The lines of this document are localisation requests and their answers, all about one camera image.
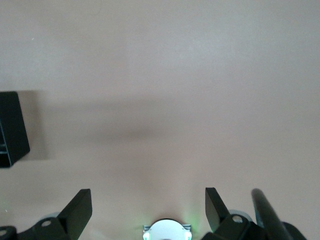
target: led light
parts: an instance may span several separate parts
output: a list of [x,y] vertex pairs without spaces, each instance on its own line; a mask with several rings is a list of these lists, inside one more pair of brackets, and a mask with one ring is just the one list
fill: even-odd
[[151,240],[150,238],[150,233],[146,232],[145,234],[143,234],[143,240]]
[[184,236],[185,236],[185,240],[191,240],[191,238],[192,238],[192,234],[190,231],[186,231],[184,233]]

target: silver bolt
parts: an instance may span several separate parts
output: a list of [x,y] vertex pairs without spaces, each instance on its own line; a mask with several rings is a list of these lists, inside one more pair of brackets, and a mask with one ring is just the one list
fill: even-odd
[[47,220],[47,221],[44,221],[42,224],[41,224],[41,227],[47,227],[51,224],[51,221],[50,220]]
[[244,220],[242,219],[242,217],[238,216],[238,215],[234,215],[232,217],[232,220],[237,223],[237,224],[242,224],[244,222]]
[[7,234],[7,230],[0,230],[0,237]]

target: white device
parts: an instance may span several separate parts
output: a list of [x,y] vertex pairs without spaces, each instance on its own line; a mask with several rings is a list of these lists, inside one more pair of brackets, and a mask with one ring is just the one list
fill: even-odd
[[143,226],[143,240],[191,240],[191,225],[172,219],[161,219]]

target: green light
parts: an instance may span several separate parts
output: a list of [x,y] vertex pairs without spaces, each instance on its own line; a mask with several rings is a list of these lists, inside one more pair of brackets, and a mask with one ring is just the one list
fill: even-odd
[[184,239],[185,239],[185,240],[191,240],[191,238],[192,238],[191,232],[186,231],[186,232],[184,233]]
[[151,240],[149,232],[146,232],[145,234],[143,234],[143,240]]

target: beige surface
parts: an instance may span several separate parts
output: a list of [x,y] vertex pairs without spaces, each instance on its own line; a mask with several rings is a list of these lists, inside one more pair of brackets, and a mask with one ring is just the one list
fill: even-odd
[[31,153],[0,170],[0,225],[91,188],[81,240],[163,217],[197,240],[205,187],[252,217],[258,187],[319,239],[319,26],[317,0],[2,0],[0,90],[19,91]]

